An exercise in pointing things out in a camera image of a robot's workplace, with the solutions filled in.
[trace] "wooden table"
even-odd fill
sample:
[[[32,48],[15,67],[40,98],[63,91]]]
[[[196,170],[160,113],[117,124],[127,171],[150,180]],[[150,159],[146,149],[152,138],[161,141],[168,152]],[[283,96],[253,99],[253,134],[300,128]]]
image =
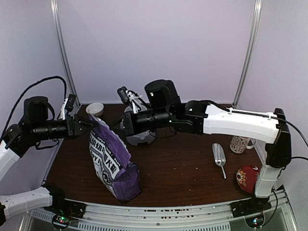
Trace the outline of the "wooden table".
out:
[[[102,119],[111,123],[126,106],[105,105]],[[78,113],[87,117],[83,105]],[[160,129],[157,136],[168,135]],[[127,206],[203,205],[248,198],[251,195],[238,186],[235,174],[242,165],[261,167],[254,149],[234,154],[229,148],[231,136],[178,133],[172,138],[156,138],[151,144],[132,146],[131,161],[139,165],[142,193]],[[221,168],[214,164],[212,144],[222,145],[226,155],[223,179]],[[64,141],[51,167],[47,182],[54,182],[68,199],[121,205],[96,176],[89,152],[89,135]]]

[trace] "metal scoop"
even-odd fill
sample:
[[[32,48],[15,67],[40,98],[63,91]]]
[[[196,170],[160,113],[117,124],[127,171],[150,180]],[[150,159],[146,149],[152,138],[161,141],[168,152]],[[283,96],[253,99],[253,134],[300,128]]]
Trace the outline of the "metal scoop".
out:
[[[225,153],[223,152],[222,146],[218,143],[214,143],[212,145],[213,153],[214,153],[214,159],[215,159],[215,164],[222,169],[223,177],[224,179],[227,178],[225,170],[223,169],[223,166],[226,163],[226,157]]]

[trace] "purple coffee bag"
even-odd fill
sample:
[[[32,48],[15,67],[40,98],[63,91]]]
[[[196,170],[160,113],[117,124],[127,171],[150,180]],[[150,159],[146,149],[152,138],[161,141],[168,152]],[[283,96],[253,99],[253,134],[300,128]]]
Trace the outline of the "purple coffee bag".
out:
[[[138,165],[130,162],[130,153],[118,135],[99,118],[90,115],[98,126],[90,133],[90,153],[96,175],[121,202],[127,202],[140,192]]]

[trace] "aluminum frame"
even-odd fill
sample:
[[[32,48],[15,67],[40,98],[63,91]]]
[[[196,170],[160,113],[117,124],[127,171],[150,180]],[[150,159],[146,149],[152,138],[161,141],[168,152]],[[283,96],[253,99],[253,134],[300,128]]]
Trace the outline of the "aluminum frame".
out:
[[[276,193],[278,208],[283,210],[283,217],[289,231],[298,231],[285,190],[279,190]],[[267,213],[273,211],[276,206],[276,198],[273,194],[270,195],[269,201],[272,208],[267,210]],[[71,223],[70,227],[74,230],[194,231],[200,230],[200,228],[203,230],[203,228],[206,229],[210,226],[224,225],[244,218],[233,218],[230,208],[231,202],[178,207],[126,207],[84,203],[87,205],[84,218]],[[53,213],[43,208],[32,210],[30,216],[25,214],[25,220],[20,230],[28,230],[32,218],[49,223],[53,216]]]
[[[73,81],[73,78],[72,78],[72,73],[71,73],[71,69],[69,67],[68,58],[67,58],[65,45],[64,45],[64,39],[63,39],[63,34],[62,34],[62,29],[61,29],[61,22],[60,22],[60,15],[59,15],[59,10],[58,10],[58,1],[57,0],[51,0],[50,3],[51,3],[51,12],[52,12],[53,20],[54,20],[55,29],[56,29],[56,32],[57,32],[57,38],[58,38],[58,43],[59,43],[59,48],[60,48],[60,53],[61,53],[61,59],[62,59],[66,79],[67,79],[67,82],[68,82],[68,86],[71,90],[71,93],[76,95],[75,105],[76,105],[76,107],[79,107],[80,102],[79,102],[77,91],[76,91],[74,81]]]
[[[252,24],[251,24],[250,38],[249,38],[247,53],[246,53],[246,57],[245,57],[245,62],[244,62],[244,66],[243,66],[243,69],[242,69],[242,74],[241,74],[239,86],[237,88],[235,98],[234,98],[234,101],[233,101],[233,106],[235,108],[239,108],[239,105],[238,105],[239,100],[240,100],[240,97],[241,97],[241,94],[242,94],[242,91],[243,91],[243,87],[244,87],[245,80],[246,80],[248,70],[249,70],[249,66],[250,66],[250,63],[251,63],[252,53],[253,53],[253,50],[254,50],[254,46],[255,46],[255,43],[256,43],[257,34],[258,34],[258,30],[259,30],[259,25],[260,25],[261,9],[262,9],[262,0],[256,0],[254,16],[253,16],[253,20],[252,20]]]

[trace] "wire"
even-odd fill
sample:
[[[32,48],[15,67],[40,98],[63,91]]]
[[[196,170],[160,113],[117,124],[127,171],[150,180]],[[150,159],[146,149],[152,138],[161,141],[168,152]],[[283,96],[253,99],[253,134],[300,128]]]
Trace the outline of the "wire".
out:
[[[271,217],[268,219],[267,222],[265,222],[265,223],[262,225],[262,227],[266,226],[266,225],[270,222],[270,220],[272,220],[272,218],[274,217],[274,215],[275,215],[275,213],[276,213],[276,211],[277,211],[277,208],[278,208],[278,197],[277,197],[277,194],[276,194],[275,190],[273,190],[273,193],[274,193],[274,195],[275,195],[275,197],[276,197],[276,206],[275,206],[274,212],[272,213]]]
[[[221,110],[224,110],[226,112],[230,112],[230,110],[227,108],[227,107],[224,107],[214,101],[211,101],[211,100],[203,100],[203,101],[199,101],[200,103],[210,103],[210,104],[213,104],[215,105],[216,107],[218,107],[219,109]],[[237,113],[237,114],[243,114],[243,115],[251,115],[251,116],[260,116],[260,117],[264,117],[264,118],[269,118],[270,116],[269,115],[265,115],[265,114],[259,114],[259,113],[252,113],[252,112],[243,112],[243,111],[232,111],[232,113]],[[289,124],[291,127],[293,127],[298,133],[299,135],[302,137],[302,139],[304,140],[306,146],[308,147],[308,141],[307,139],[305,138],[305,136],[303,135],[303,133],[294,125],[292,124],[291,122],[289,122],[288,120],[285,120],[285,119],[281,119],[281,118],[278,118],[278,117],[270,117],[271,119],[276,119],[276,120],[279,120],[279,121],[282,121],[284,123],[287,123]],[[301,157],[301,156],[298,156],[299,159],[305,159],[305,160],[308,160],[308,158],[305,158],[305,157]]]
[[[292,159],[303,159],[303,160],[308,160],[307,157],[303,157],[303,156],[293,156]]]
[[[53,148],[55,146],[57,146],[59,144],[59,139],[54,139],[53,140],[54,142],[56,142],[56,144],[53,144],[53,145],[48,145],[48,146],[43,146],[43,147],[40,147],[40,141],[35,145],[35,148],[36,150],[43,150],[43,149],[48,149],[48,148]]]
[[[34,87],[34,86],[36,86],[36,85],[38,85],[38,84],[40,84],[40,83],[42,83],[42,82],[45,82],[45,81],[47,81],[47,80],[51,80],[51,79],[59,79],[59,80],[61,80],[61,81],[63,82],[63,85],[64,85],[64,100],[65,100],[65,98],[66,98],[66,89],[67,89],[66,81],[65,81],[62,77],[60,77],[60,76],[52,76],[52,77],[43,78],[43,79],[37,81],[36,83],[31,84],[29,87],[27,87],[27,88],[23,91],[23,93],[19,96],[19,98],[17,99],[16,103],[14,104],[14,106],[13,106],[11,112],[10,112],[9,118],[8,118],[8,120],[6,121],[5,127],[4,127],[4,129],[3,129],[3,132],[2,132],[2,135],[1,135],[1,138],[0,138],[0,142],[3,140],[4,133],[5,133],[6,129],[8,128],[8,125],[9,125],[9,123],[10,123],[10,120],[11,120],[11,118],[12,118],[12,116],[13,116],[13,113],[14,113],[14,111],[15,111],[15,109],[16,109],[18,103],[20,102],[20,100],[22,99],[22,97],[26,94],[26,92],[27,92],[29,89],[31,89],[32,87]]]

